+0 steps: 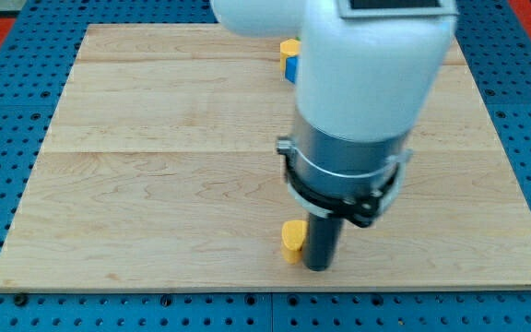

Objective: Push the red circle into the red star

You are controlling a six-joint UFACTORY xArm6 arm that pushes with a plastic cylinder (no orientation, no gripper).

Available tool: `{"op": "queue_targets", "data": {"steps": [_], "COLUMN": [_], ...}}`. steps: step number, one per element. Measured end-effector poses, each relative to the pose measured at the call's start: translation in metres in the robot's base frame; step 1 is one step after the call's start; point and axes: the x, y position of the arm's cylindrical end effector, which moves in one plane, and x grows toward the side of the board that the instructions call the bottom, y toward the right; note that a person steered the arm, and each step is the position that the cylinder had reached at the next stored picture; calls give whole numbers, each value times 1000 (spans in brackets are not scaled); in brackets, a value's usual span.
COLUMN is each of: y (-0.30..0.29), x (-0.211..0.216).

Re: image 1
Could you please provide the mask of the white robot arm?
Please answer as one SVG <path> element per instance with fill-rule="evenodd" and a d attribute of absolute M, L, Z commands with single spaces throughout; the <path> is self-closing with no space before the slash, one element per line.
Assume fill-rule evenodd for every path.
<path fill-rule="evenodd" d="M 366 227 L 395 200 L 405 144 L 454 37 L 453 1 L 213 0 L 225 29 L 301 41 L 292 130 L 277 142 L 292 195 Z"/>

